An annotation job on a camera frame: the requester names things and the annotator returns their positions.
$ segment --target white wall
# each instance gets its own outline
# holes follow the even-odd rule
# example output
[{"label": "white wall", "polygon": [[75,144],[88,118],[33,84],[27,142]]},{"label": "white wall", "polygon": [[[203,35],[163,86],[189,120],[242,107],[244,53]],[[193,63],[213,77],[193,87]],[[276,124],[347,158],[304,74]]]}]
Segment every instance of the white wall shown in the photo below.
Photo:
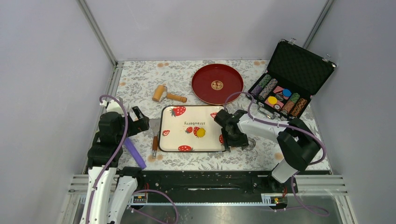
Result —
[{"label": "white wall", "polygon": [[313,100],[362,224],[394,223],[396,1],[338,0],[310,50],[338,68]]},{"label": "white wall", "polygon": [[326,0],[87,0],[118,60],[270,59]]},{"label": "white wall", "polygon": [[74,0],[0,3],[0,219],[52,224],[111,65]]}]

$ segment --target open case lid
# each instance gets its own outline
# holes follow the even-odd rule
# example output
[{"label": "open case lid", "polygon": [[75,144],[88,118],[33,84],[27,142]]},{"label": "open case lid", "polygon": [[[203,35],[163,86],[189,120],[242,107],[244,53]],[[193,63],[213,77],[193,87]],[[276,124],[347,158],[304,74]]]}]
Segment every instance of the open case lid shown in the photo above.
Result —
[{"label": "open case lid", "polygon": [[337,66],[286,40],[280,40],[267,70],[315,95]]}]

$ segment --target floral tablecloth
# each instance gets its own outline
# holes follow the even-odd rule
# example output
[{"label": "floral tablecloth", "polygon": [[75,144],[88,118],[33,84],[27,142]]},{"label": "floral tablecloth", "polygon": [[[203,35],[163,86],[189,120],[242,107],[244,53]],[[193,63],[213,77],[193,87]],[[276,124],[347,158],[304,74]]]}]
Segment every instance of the floral tablecloth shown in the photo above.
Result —
[{"label": "floral tablecloth", "polygon": [[[191,79],[201,67],[212,64],[227,64],[235,68],[244,81],[244,91],[264,73],[268,61],[264,60],[200,60],[200,61],[131,61],[123,62],[123,70],[116,95],[123,99],[125,107],[138,106],[150,119],[160,118],[162,109],[167,105],[182,103],[163,99],[154,102],[151,98],[154,90],[160,84],[166,83],[168,90],[176,95],[188,98],[185,105],[205,105],[192,92]],[[240,96],[236,101],[227,105],[229,112],[237,109],[246,110],[249,100]],[[263,118],[257,112],[257,106],[252,106],[252,114]],[[312,132],[319,137],[318,128],[308,107],[301,119]],[[258,136],[249,136],[256,141],[254,148],[241,150],[232,149],[231,152],[217,153],[169,153],[158,150],[157,157],[151,156],[151,145],[154,134],[151,130],[130,137],[137,150],[146,162],[147,170],[271,170],[283,159],[279,145]],[[314,160],[322,155],[319,152]],[[129,152],[124,148],[119,161],[119,168],[137,166]],[[309,166],[310,170],[329,170],[328,160]]]}]

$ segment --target blue poker chip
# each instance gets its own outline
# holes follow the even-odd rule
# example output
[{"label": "blue poker chip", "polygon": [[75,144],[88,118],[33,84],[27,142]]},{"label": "blue poker chip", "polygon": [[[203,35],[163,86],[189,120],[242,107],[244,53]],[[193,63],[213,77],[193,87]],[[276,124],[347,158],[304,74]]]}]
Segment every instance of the blue poker chip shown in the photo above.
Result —
[{"label": "blue poker chip", "polygon": [[290,96],[291,96],[291,92],[290,92],[290,90],[288,90],[288,89],[284,89],[284,90],[282,91],[282,94],[283,94],[285,97],[290,97]]}]

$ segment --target white tray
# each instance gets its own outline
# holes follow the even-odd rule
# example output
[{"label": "white tray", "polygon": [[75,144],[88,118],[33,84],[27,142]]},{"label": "white tray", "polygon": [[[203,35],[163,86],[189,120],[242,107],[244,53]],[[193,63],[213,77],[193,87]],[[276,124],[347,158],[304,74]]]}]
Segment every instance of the white tray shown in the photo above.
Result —
[{"label": "white tray", "polygon": [[214,122],[223,106],[167,106],[158,135],[164,152],[222,152],[221,127]]}]

